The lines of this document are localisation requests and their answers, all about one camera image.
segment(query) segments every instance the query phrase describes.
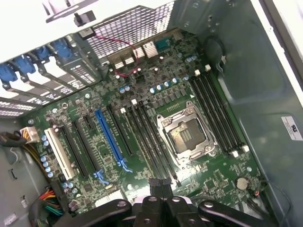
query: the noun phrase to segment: gray metal panel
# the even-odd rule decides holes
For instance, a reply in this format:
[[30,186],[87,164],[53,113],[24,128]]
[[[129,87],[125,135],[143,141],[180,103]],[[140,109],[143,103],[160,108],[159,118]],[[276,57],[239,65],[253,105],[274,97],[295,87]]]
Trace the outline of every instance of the gray metal panel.
[[[293,116],[303,132],[303,109],[251,2],[237,2],[226,8],[229,13],[224,19],[214,21],[219,23],[214,33],[227,51],[225,76],[220,82],[263,172],[292,201],[289,226],[301,226],[303,141],[291,140],[281,116]],[[204,13],[220,15],[221,10],[211,8]],[[201,31],[210,29],[202,27]],[[213,43],[212,52],[220,56],[217,44]],[[279,191],[274,192],[269,196],[281,219],[281,207],[286,212],[288,203]]]
[[[1,120],[0,131],[19,129],[13,120]],[[12,160],[9,148],[0,147],[0,227],[4,227],[4,219],[15,213],[19,219],[12,227],[30,227],[27,219],[28,208],[23,208],[21,197],[25,196],[31,204],[43,191],[47,182],[38,166],[31,158],[22,154],[21,161],[10,165]],[[8,170],[13,169],[17,180],[13,180]]]

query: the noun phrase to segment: black pcie slot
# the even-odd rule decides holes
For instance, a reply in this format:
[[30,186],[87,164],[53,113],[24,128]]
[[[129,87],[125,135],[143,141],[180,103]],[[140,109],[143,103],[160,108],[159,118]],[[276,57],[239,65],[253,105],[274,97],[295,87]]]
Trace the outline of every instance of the black pcie slot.
[[213,130],[213,133],[214,133],[214,136],[216,137],[217,139],[217,142],[220,146],[220,148],[225,151],[225,152],[228,152],[228,148],[227,148],[227,145],[226,145],[226,142],[224,140],[224,138],[222,137],[221,133],[220,133],[220,130],[216,124],[216,121],[215,119],[212,117],[211,115],[211,112],[208,108],[208,106],[206,105],[206,101],[204,99],[204,97],[202,96],[202,94],[200,93],[200,87],[197,83],[197,79],[192,77],[190,80],[189,80],[193,90],[194,90],[194,93],[196,94],[197,96],[197,99],[198,99],[198,102],[199,104],[201,105],[203,111],[204,111],[204,114],[211,126],[211,129]]
[[82,157],[77,149],[77,147],[74,144],[74,141],[72,139],[72,136],[70,134],[70,132],[68,131],[68,129],[66,128],[66,126],[63,126],[60,128],[61,132],[65,138],[65,141],[67,142],[67,145],[69,147],[69,150],[73,156],[73,158],[76,161],[77,167],[80,171],[80,174],[82,175],[82,177],[88,177],[89,173],[86,169],[86,166],[82,160]]
[[124,147],[125,147],[125,150],[126,150],[128,156],[134,155],[132,149],[129,147],[129,145],[128,145],[127,141],[126,141],[126,134],[125,134],[125,132],[123,131],[121,124],[120,124],[119,121],[117,120],[117,118],[116,118],[116,116],[115,116],[115,113],[114,113],[112,107],[109,105],[109,106],[107,107],[107,110],[108,110],[108,112],[109,112],[111,118],[113,119],[115,128],[117,129],[117,131],[118,131],[118,133],[119,133],[119,136],[120,136],[120,138],[121,138],[121,140],[122,140],[122,143],[123,143],[123,145],[124,145]]
[[207,89],[207,85],[201,78],[199,79],[199,85],[200,85],[200,90],[202,92],[202,95],[205,97],[206,103],[216,119],[216,122],[219,126],[219,129],[222,132],[222,136],[225,137],[225,140],[228,145],[228,151],[231,151],[234,148],[233,142],[230,140],[229,132],[227,130],[226,122],[224,122],[224,118],[221,116],[220,112],[217,110],[217,106],[214,103],[213,97],[211,97],[210,91]]
[[83,117],[83,119],[84,119],[84,121],[85,121],[87,127],[88,127],[90,130],[95,129],[95,124],[94,124],[94,122],[91,120],[91,117],[90,117],[89,115],[85,115],[85,116]]
[[170,171],[170,174],[172,175],[172,177],[175,179],[175,181],[177,182],[177,185],[180,187],[181,186],[181,183],[179,182],[178,180],[178,177],[177,177],[177,174],[176,174],[176,171],[175,169],[173,168],[170,160],[169,160],[169,157],[167,156],[167,152],[164,150],[164,147],[163,147],[163,144],[161,143],[159,137],[158,137],[158,134],[150,120],[150,118],[148,117],[148,114],[143,106],[142,103],[139,103],[140,104],[140,107],[139,107],[139,111],[144,115],[145,119],[146,119],[146,122],[147,122],[147,129],[149,128],[149,131],[151,132],[151,135],[154,137],[156,144],[158,145],[159,147],[159,150],[161,152],[161,154],[164,156],[164,159],[165,159],[165,162],[167,163],[167,166],[169,168],[169,171]]
[[97,160],[94,156],[93,151],[90,148],[89,142],[87,141],[87,139],[85,137],[83,129],[79,125],[78,121],[73,121],[72,125],[74,126],[74,128],[76,130],[76,133],[77,133],[77,135],[80,139],[80,142],[82,144],[82,147],[84,148],[84,151],[85,151],[86,155],[89,157],[90,164],[93,166],[94,171],[95,172],[99,171],[100,166],[99,166],[99,164],[98,164],[98,162],[97,162]]
[[133,130],[139,132],[139,134],[137,134],[136,136],[137,136],[139,142],[142,144],[143,149],[148,153],[148,155],[152,161],[152,166],[154,166],[154,169],[155,169],[155,177],[157,177],[159,179],[164,179],[165,176],[163,176],[162,172],[159,169],[158,160],[153,155],[150,146],[147,144],[142,127],[137,122],[136,117],[135,117],[134,112],[131,109],[131,107],[128,109],[128,112],[126,112],[126,115],[129,119],[129,121],[133,123],[133,125],[132,125]]
[[161,167],[163,169],[165,179],[170,179],[170,175],[169,175],[169,173],[167,172],[167,170],[165,168],[165,165],[164,165],[164,162],[162,160],[162,157],[161,157],[160,153],[158,152],[157,144],[152,139],[151,134],[148,132],[148,123],[146,123],[146,122],[148,122],[148,119],[146,119],[146,121],[144,120],[143,114],[141,113],[140,109],[137,106],[134,107],[134,110],[137,113],[137,116],[138,116],[138,118],[139,118],[139,120],[142,124],[142,128],[145,131],[145,134],[146,134],[148,140],[150,141],[150,145],[152,146],[152,149],[153,149],[155,155],[157,156],[158,160],[160,161],[159,164],[161,165]]
[[218,91],[217,91],[217,89],[216,89],[216,87],[215,87],[215,85],[214,85],[214,82],[213,82],[212,79],[209,77],[209,75],[206,75],[205,78],[206,78],[206,80],[208,81],[208,84],[210,85],[210,87],[211,87],[211,89],[212,89],[212,91],[213,91],[214,96],[216,97],[216,100],[217,100],[217,102],[218,102],[218,105],[219,105],[219,107],[221,108],[221,110],[222,110],[222,112],[223,112],[222,114],[225,115],[225,119],[226,119],[227,123],[229,124],[229,127],[230,127],[230,129],[231,129],[231,131],[232,131],[232,135],[233,135],[233,137],[235,138],[237,145],[238,145],[238,146],[243,145],[243,142],[242,142],[241,139],[239,138],[239,135],[238,135],[238,133],[237,133],[237,131],[236,131],[236,129],[235,129],[233,123],[232,123],[232,120],[231,120],[231,118],[229,117],[229,115],[228,115],[228,113],[227,113],[227,110],[225,109],[223,100],[221,99],[221,97],[220,97],[220,95],[219,95],[219,93],[218,93]]

